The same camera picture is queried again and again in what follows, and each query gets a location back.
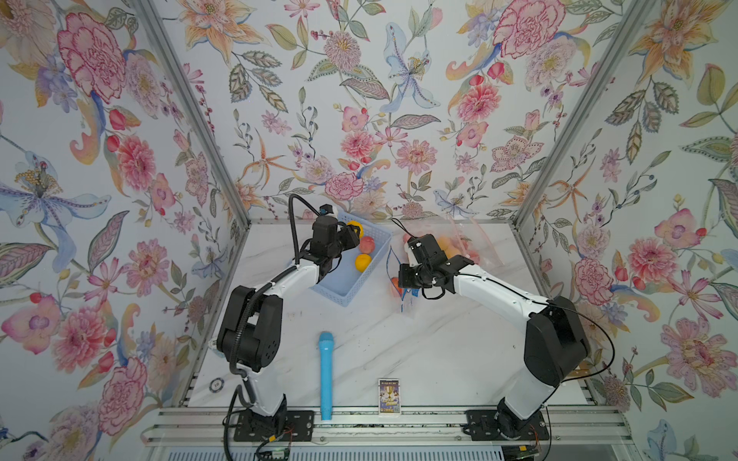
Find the light blue toy microphone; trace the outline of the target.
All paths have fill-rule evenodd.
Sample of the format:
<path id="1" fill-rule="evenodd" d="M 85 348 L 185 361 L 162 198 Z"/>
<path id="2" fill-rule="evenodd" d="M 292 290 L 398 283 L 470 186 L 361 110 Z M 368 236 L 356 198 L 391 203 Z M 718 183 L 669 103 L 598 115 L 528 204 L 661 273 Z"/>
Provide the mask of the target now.
<path id="1" fill-rule="evenodd" d="M 320 416 L 322 421 L 332 420 L 332 373 L 334 372 L 334 336 L 322 332 L 318 340 L 320 353 Z"/>

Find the blue perforated plastic basket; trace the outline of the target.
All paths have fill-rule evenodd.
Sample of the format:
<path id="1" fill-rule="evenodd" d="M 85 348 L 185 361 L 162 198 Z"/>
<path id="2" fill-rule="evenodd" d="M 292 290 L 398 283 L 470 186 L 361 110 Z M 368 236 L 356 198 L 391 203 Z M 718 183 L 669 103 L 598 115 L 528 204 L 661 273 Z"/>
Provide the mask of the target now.
<path id="1" fill-rule="evenodd" d="M 363 272 L 356 268 L 356 259 L 361 251 L 359 251 L 359 248 L 351 249 L 342 253 L 342 260 L 334 265 L 334 271 L 331 274 L 328 274 L 324 280 L 311 288 L 313 292 L 329 301 L 347 307 L 355 299 L 371 273 L 386 258 L 392 233 L 386 226 L 372 223 L 344 211 L 338 211 L 337 218 L 346 223 L 350 221 L 359 222 L 363 227 L 364 235 L 372 237 L 375 242 L 375 249 L 370 254 L 371 261 Z"/>

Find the single poker chip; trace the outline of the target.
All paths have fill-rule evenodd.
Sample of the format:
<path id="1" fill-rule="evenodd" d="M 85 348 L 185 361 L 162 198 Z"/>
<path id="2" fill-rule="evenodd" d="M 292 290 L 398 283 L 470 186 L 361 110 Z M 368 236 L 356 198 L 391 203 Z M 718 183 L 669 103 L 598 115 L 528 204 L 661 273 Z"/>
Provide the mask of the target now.
<path id="1" fill-rule="evenodd" d="M 213 394 L 217 394 L 222 391 L 225 385 L 225 380 L 223 378 L 214 378 L 209 383 L 209 391 Z"/>

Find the small purple card box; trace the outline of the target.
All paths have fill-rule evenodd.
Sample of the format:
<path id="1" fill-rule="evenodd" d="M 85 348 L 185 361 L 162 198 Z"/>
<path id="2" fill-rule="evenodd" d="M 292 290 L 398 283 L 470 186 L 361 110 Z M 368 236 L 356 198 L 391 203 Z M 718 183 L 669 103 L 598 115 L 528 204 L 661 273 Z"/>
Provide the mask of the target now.
<path id="1" fill-rule="evenodd" d="M 402 412 L 400 380 L 381 378 L 379 380 L 379 413 L 399 415 Z"/>

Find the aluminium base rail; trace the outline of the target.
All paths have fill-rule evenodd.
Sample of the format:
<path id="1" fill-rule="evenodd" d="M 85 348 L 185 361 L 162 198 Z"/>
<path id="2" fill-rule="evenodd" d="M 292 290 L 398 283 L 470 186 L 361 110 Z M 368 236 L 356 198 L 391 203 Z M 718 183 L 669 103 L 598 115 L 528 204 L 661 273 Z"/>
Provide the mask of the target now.
<path id="1" fill-rule="evenodd" d="M 407 406 L 398 416 L 381 416 L 372 407 L 340 407 L 330 421 L 316 417 L 306 446 L 469 445 L 472 424 L 462 406 Z M 186 407 L 158 412 L 141 435 L 146 448 L 220 447 L 226 416 L 223 407 Z M 562 445 L 631 445 L 625 418 L 611 406 L 551 405 L 540 421 L 525 429 L 532 442 Z"/>

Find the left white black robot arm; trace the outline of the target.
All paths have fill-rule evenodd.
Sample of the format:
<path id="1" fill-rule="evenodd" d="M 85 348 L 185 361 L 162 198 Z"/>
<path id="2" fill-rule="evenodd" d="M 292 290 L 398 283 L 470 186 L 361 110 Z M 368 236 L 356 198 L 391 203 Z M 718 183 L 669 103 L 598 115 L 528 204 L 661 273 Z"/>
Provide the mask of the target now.
<path id="1" fill-rule="evenodd" d="M 238 428 L 266 439 L 286 432 L 288 398 L 264 373 L 281 345 L 284 304 L 322 282 L 361 241 L 360 226 L 338 220 L 331 206 L 317 209 L 297 194 L 288 197 L 288 218 L 292 263 L 259 287 L 235 288 L 216 338 L 230 373 L 242 381 L 234 392 L 234 400 L 245 406 Z"/>

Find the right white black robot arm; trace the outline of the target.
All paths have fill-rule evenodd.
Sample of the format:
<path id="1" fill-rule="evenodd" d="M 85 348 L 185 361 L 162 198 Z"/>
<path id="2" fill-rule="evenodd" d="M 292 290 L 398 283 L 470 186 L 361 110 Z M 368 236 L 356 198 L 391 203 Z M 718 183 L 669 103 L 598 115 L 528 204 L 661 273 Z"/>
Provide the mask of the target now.
<path id="1" fill-rule="evenodd" d="M 496 405 L 497 432 L 514 440 L 541 415 L 561 384 L 591 353 L 585 334 L 591 317 L 565 297 L 553 299 L 508 284 L 469 257 L 448 257 L 431 234 L 411 235 L 409 261 L 400 265 L 398 285 L 421 293 L 438 289 L 436 299 L 457 295 L 479 303 L 505 319 L 524 336 L 523 368 L 513 388 Z"/>

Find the yellow peach top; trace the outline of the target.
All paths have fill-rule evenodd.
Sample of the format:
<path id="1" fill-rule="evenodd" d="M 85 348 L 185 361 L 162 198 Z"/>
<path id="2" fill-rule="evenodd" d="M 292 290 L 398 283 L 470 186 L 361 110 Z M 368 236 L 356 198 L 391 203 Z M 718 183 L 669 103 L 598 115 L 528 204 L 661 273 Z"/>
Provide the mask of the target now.
<path id="1" fill-rule="evenodd" d="M 347 225 L 350 226 L 352 229 L 355 229 L 357 233 L 359 234 L 359 237 L 363 238 L 364 230 L 363 230 L 363 226 L 361 225 L 361 223 L 357 221 L 349 221 Z"/>

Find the clear blue zip-top bag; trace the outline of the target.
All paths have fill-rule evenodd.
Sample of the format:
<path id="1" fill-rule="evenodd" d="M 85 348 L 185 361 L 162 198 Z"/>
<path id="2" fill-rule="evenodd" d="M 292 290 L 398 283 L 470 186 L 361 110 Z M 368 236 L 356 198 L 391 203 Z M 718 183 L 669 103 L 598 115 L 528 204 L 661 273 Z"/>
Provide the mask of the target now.
<path id="1" fill-rule="evenodd" d="M 403 296 L 400 297 L 393 289 L 390 282 L 391 278 L 397 277 L 399 279 L 401 265 L 408 262 L 409 259 L 407 258 L 407 254 L 403 248 L 398 249 L 395 245 L 389 246 L 386 262 L 384 263 L 384 269 L 386 269 L 386 276 L 389 280 L 393 303 L 395 303 L 397 310 L 401 314 L 409 318 L 414 318 L 419 312 L 419 301 L 421 300 L 420 290 L 416 288 L 403 288 L 400 286 L 404 290 Z"/>

